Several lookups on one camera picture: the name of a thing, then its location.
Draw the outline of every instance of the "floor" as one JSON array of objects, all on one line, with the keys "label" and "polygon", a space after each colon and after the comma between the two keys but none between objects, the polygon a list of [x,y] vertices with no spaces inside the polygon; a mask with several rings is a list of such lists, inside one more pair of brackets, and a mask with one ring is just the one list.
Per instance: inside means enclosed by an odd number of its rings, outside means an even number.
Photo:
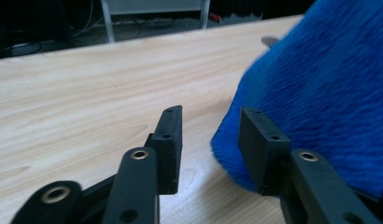
[{"label": "floor", "polygon": [[[221,22],[209,21],[207,29],[213,27],[226,26],[249,21],[258,21],[260,18],[256,16],[224,18]],[[200,20],[192,17],[165,18],[151,17],[148,18],[130,18],[116,17],[112,18],[113,30],[116,41],[124,41],[135,38],[143,38],[155,35],[167,35],[179,32],[186,32],[200,29]],[[85,46],[104,44],[106,40],[106,27],[102,17],[87,24],[85,29],[74,30],[74,43],[60,43],[52,40],[32,41],[20,43],[11,48],[4,49],[6,57],[17,57],[28,54],[55,51],[61,49],[72,49]]]}]

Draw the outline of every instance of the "cable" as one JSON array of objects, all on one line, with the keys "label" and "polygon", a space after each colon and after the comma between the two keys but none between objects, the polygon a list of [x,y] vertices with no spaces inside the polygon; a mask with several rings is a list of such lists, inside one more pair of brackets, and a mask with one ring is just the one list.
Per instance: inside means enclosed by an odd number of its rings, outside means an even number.
[{"label": "cable", "polygon": [[82,35],[82,34],[85,34],[87,32],[89,32],[92,28],[95,28],[97,26],[98,23],[100,23],[102,20],[104,19],[104,17],[101,17],[101,19],[99,19],[98,21],[96,21],[93,25],[91,25],[89,28],[85,29],[83,32],[78,32],[77,34],[73,35],[73,37],[78,37],[79,35]]},{"label": "cable", "polygon": [[100,30],[97,30],[96,32],[94,31],[93,34],[89,34],[89,35],[85,35],[85,36],[81,36],[81,37],[77,37],[75,38],[75,42],[76,43],[79,43],[79,44],[84,44],[84,45],[93,45],[94,43],[95,44],[99,44],[99,43],[102,43],[102,42],[105,42],[104,40],[100,41],[104,34],[106,33],[106,30],[105,29],[100,29]]},{"label": "cable", "polygon": [[87,32],[87,27],[90,25],[90,22],[92,21],[92,10],[93,10],[93,0],[91,0],[90,16],[89,16],[89,19],[87,20],[87,23],[84,25],[83,29],[81,29],[80,32],[74,34],[73,37],[76,37],[78,35],[81,35],[81,34]]}]

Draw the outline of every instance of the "blue fabric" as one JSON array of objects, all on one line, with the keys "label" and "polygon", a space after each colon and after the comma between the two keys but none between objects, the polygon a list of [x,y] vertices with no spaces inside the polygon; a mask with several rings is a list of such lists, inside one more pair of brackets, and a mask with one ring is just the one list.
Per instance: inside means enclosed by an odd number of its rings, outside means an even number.
[{"label": "blue fabric", "polygon": [[212,139],[218,162],[255,190],[237,146],[241,106],[261,109],[350,186],[383,191],[383,0],[320,0],[242,77]]}]

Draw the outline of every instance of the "screw hole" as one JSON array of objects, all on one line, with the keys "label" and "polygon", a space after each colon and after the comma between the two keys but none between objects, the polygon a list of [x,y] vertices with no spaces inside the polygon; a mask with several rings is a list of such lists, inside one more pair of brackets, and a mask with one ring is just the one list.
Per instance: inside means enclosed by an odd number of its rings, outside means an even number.
[{"label": "screw hole", "polygon": [[70,188],[66,186],[59,186],[52,189],[47,190],[42,198],[41,201],[43,203],[57,203],[61,201],[62,199],[66,198],[68,194],[70,193]]},{"label": "screw hole", "polygon": [[133,154],[131,154],[131,158],[133,158],[134,160],[143,160],[148,155],[149,155],[149,153],[147,151],[139,150],[139,151],[135,151]]},{"label": "screw hole", "polygon": [[310,152],[301,152],[299,153],[299,157],[305,161],[318,161],[318,157]]},{"label": "screw hole", "polygon": [[128,223],[133,222],[138,217],[138,213],[134,209],[127,209],[121,213],[120,221]]},{"label": "screw hole", "polygon": [[343,219],[351,224],[363,224],[361,218],[352,213],[345,213]]}]

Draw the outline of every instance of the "wooden table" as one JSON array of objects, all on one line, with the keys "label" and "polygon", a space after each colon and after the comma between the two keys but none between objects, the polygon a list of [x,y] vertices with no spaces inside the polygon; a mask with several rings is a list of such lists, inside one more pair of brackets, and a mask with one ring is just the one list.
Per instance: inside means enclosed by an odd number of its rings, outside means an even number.
[{"label": "wooden table", "polygon": [[275,198],[238,187],[209,141],[237,83],[291,17],[113,45],[0,60],[0,224],[37,189],[85,189],[143,146],[162,111],[183,105],[179,193],[161,197],[162,223],[283,223]]}]

